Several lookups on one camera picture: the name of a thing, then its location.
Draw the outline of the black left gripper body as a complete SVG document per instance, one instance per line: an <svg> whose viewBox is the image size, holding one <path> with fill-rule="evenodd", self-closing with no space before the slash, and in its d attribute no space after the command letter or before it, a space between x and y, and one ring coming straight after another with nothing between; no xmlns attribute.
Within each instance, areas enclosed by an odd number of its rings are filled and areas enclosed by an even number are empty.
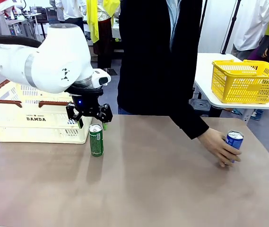
<svg viewBox="0 0 269 227"><path fill-rule="evenodd" d="M65 90L72 97L73 104L76 107L75 113L81 112L83 116L94 116L100 106L99 96L103 95L101 88L85 89L79 87L70 87Z"/></svg>

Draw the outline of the person's left hand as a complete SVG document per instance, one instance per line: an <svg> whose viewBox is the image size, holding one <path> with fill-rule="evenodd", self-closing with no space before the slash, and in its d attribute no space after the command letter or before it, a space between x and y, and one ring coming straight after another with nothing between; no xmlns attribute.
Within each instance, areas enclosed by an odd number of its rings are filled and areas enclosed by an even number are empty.
<svg viewBox="0 0 269 227"><path fill-rule="evenodd" d="M221 167L233 166L233 161L240 162L239 155L241 152L228 145L224 139L225 136L212 128L209 128L202 135L198 136L199 142L213 154Z"/></svg>

